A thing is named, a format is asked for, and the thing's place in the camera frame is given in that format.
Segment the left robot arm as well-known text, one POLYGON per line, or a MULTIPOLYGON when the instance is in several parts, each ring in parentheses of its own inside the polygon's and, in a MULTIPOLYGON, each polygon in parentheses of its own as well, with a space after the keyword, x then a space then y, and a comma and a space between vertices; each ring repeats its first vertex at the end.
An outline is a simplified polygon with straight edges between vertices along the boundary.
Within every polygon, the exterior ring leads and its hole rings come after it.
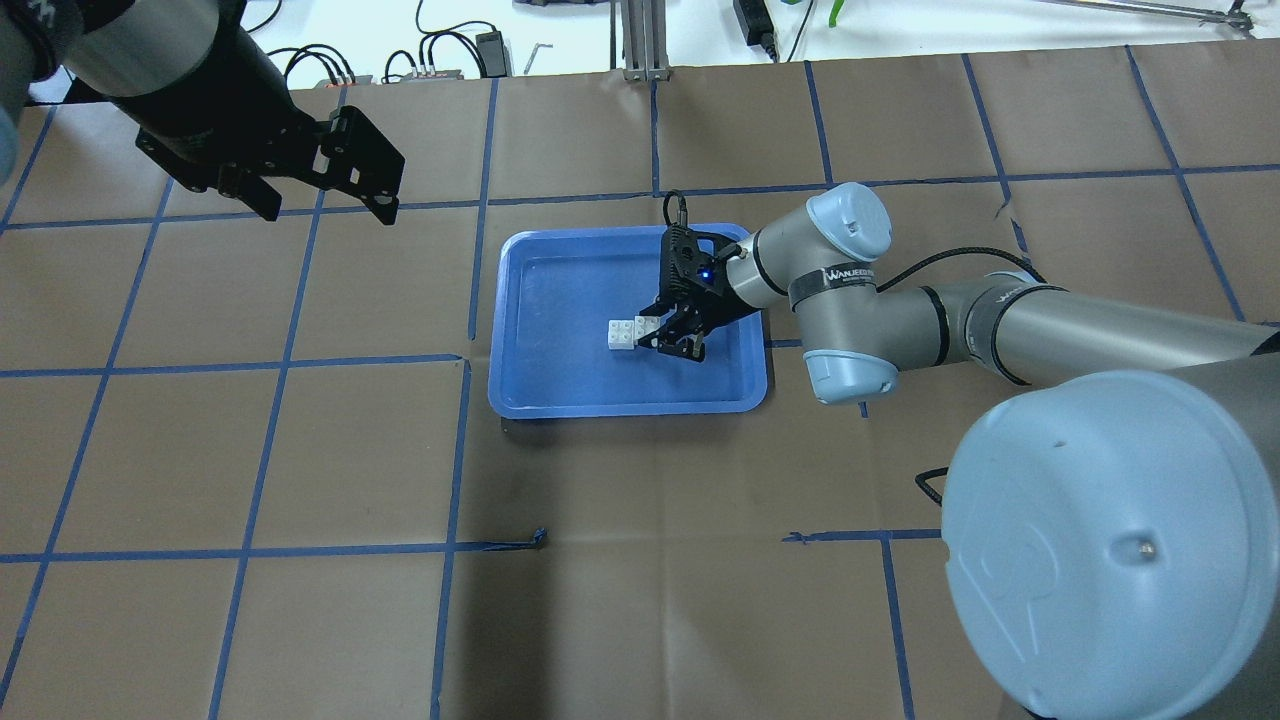
POLYGON ((275 178, 401 208, 403 154, 356 106, 320 120, 242 26, 242 1, 5 1, 3 174, 17 164, 32 83, 67 68, 140 128, 137 147, 178 184, 234 199, 268 222, 275 178))

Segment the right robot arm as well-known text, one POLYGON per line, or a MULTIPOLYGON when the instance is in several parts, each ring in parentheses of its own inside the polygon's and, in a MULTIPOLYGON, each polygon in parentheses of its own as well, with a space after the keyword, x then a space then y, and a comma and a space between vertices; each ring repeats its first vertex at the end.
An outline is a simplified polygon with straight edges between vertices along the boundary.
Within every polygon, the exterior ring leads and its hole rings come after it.
POLYGON ((974 363, 1021 388, 934 497, 948 592, 1009 703, 1043 719, 1277 716, 1277 331, 1012 272, 901 290, 881 199, 845 183, 742 240, 663 200, 637 346, 699 363, 778 301, 824 405, 974 363))

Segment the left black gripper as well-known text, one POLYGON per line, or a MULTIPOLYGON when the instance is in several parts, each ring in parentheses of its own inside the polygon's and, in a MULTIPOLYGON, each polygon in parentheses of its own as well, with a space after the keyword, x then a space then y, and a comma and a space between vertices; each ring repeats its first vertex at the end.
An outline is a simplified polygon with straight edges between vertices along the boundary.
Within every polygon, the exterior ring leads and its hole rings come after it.
POLYGON ((276 222, 280 192, 271 178, 292 178, 358 200, 383 225, 394 225, 404 155, 353 105, 325 120, 294 110, 282 123, 261 123, 166 138, 141 128, 134 141, 148 159, 193 193, 216 191, 276 222))

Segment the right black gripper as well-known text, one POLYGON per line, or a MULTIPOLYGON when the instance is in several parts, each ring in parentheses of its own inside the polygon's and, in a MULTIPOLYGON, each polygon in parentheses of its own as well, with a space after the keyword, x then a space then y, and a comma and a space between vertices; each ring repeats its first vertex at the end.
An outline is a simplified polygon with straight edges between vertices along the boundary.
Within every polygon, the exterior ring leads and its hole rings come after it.
POLYGON ((659 290, 655 301, 637 313, 662 323, 655 334, 637 340, 637 348, 703 363, 705 337, 760 311, 730 282, 730 260, 742 246, 726 234, 669 225, 660 238, 659 290))

